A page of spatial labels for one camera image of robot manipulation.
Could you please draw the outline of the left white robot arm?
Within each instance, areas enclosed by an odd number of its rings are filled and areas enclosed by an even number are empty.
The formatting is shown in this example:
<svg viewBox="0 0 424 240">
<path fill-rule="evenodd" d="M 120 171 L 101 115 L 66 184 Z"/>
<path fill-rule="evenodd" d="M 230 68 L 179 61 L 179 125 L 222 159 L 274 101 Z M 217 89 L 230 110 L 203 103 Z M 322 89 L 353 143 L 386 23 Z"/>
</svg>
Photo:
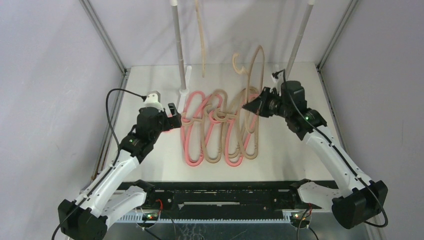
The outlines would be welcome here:
<svg viewBox="0 0 424 240">
<path fill-rule="evenodd" d="M 73 240 L 102 240 L 108 229 L 130 210 L 149 209 L 157 201 L 155 187 L 144 180 L 134 181 L 124 193 L 112 197 L 133 170 L 154 149 L 159 136 L 182 126 L 181 114 L 169 103 L 167 114 L 160 103 L 139 109 L 136 124 L 118 144 L 116 159 L 74 200 L 58 206 L 59 224 L 52 234 L 62 232 Z"/>
</svg>

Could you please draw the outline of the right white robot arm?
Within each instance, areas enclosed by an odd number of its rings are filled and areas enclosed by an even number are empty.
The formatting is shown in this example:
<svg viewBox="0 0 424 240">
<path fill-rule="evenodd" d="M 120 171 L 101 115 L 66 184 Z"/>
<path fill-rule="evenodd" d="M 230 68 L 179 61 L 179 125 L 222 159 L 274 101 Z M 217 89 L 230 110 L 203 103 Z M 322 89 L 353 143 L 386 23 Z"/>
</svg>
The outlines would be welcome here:
<svg viewBox="0 0 424 240">
<path fill-rule="evenodd" d="M 295 182 L 289 190 L 293 207 L 311 204 L 330 210 L 345 229 L 362 223 L 376 228 L 388 226 L 384 209 L 387 185 L 382 180 L 372 180 L 336 142 L 322 115 L 308 107 L 305 89 L 299 81 L 283 82 L 280 92 L 264 87 L 242 108 L 259 117 L 284 118 L 289 130 L 313 150 L 335 181 L 336 189 L 306 178 Z"/>
</svg>

